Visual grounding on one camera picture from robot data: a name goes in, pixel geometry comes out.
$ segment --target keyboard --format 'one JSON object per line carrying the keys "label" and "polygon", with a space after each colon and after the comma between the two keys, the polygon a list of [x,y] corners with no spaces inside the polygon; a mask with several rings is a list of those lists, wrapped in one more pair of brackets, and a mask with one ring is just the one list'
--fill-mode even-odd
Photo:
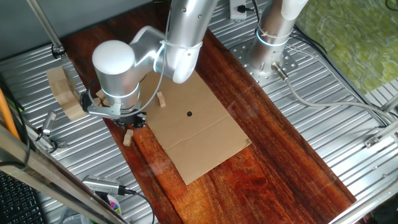
{"label": "keyboard", "polygon": [[37,192],[3,172],[0,172],[0,223],[47,223]]}

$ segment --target metal mounting plate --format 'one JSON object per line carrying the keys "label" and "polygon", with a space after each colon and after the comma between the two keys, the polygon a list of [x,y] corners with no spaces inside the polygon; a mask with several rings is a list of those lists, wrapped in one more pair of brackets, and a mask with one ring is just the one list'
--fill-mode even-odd
{"label": "metal mounting plate", "polygon": [[[259,70],[253,69],[252,67],[248,66],[246,61],[246,53],[250,49],[253,41],[254,39],[243,42],[242,44],[230,48],[230,51],[239,60],[239,62],[241,62],[241,64],[245,67],[245,69],[249,72],[253,79],[255,79],[255,81],[260,86],[263,86],[275,79],[279,79],[279,76],[278,74],[276,74],[276,72],[260,72]],[[296,61],[290,56],[290,54],[286,50],[284,50],[284,62],[280,66],[288,74],[296,70],[298,67]]]}

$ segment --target electrical outlet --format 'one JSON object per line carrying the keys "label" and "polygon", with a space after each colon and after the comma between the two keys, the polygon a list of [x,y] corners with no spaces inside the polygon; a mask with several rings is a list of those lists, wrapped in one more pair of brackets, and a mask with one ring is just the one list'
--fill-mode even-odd
{"label": "electrical outlet", "polygon": [[234,19],[236,22],[246,19],[247,12],[238,12],[238,6],[242,5],[246,5],[246,0],[229,0],[229,12],[231,13],[230,18]]}

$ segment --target robotic arm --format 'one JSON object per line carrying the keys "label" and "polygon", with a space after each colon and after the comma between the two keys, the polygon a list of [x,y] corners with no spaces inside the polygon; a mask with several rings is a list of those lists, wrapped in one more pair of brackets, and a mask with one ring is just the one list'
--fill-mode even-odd
{"label": "robotic arm", "polygon": [[[308,0],[273,0],[263,13],[256,40],[249,49],[249,66],[259,73],[272,72],[273,62],[283,63],[283,49],[295,20]],[[197,64],[202,40],[217,0],[173,0],[167,35],[147,26],[130,44],[103,42],[93,52],[93,65],[110,108],[91,105],[88,112],[119,124],[145,124],[139,101],[139,82],[151,70],[175,83],[185,82]]]}

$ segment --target dark wood surface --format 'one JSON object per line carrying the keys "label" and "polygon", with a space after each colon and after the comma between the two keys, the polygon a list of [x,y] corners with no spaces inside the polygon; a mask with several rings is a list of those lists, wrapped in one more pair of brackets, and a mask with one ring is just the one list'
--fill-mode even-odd
{"label": "dark wood surface", "polygon": [[[150,3],[64,38],[83,83],[96,76],[91,55],[97,45],[128,43],[148,25],[164,31],[167,14],[165,5]],[[210,31],[196,71],[252,144],[191,184],[184,184],[150,127],[136,130],[125,147],[125,130],[105,119],[161,223],[328,223],[355,201]]]}

